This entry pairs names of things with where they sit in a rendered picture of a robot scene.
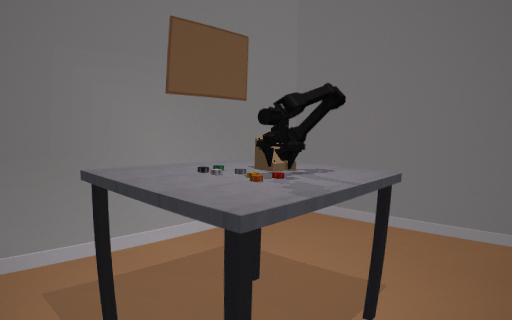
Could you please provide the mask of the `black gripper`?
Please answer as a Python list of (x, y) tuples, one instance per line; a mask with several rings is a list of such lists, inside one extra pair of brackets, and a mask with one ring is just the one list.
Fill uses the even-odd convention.
[[(275, 130), (282, 131), (283, 130), (284, 142), (278, 141), (277, 143), (279, 143), (279, 144), (276, 143), (274, 145), (270, 145), (270, 144), (264, 144), (263, 139), (258, 139), (258, 141), (256, 142), (256, 147), (260, 147), (259, 149), (261, 149), (264, 152), (269, 167), (271, 167), (272, 159), (273, 159), (273, 152), (274, 152), (274, 148), (271, 148), (271, 147), (272, 146), (288, 147), (290, 149), (290, 150), (287, 150), (288, 169), (291, 169), (296, 157), (298, 156), (298, 154), (300, 152), (302, 152), (302, 150), (305, 150), (306, 145), (304, 142), (288, 140), (289, 131), (291, 131), (291, 129), (289, 129), (289, 126), (273, 125), (273, 127), (274, 128), (271, 128), (271, 131), (275, 131)], [(282, 143), (284, 143), (284, 144), (282, 144)]]

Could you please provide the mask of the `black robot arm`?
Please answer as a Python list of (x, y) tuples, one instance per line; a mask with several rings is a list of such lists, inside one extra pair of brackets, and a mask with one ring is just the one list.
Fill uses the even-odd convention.
[[(346, 102), (346, 96), (331, 84), (325, 84), (310, 92), (290, 93), (275, 102), (274, 107), (263, 108), (258, 113), (258, 120), (263, 125), (281, 125), (289, 126), (289, 118), (298, 116), (305, 107), (314, 104), (320, 100), (321, 104), (305, 119), (299, 126), (291, 127), (288, 140), (305, 142), (306, 133), (316, 125), (326, 114), (332, 110), (339, 108)], [(280, 105), (282, 104), (284, 108)], [(264, 144), (274, 145), (278, 141), (284, 142), (284, 133), (282, 131), (270, 131), (263, 135)], [(288, 160), (288, 147), (280, 147), (275, 152), (282, 161)]]

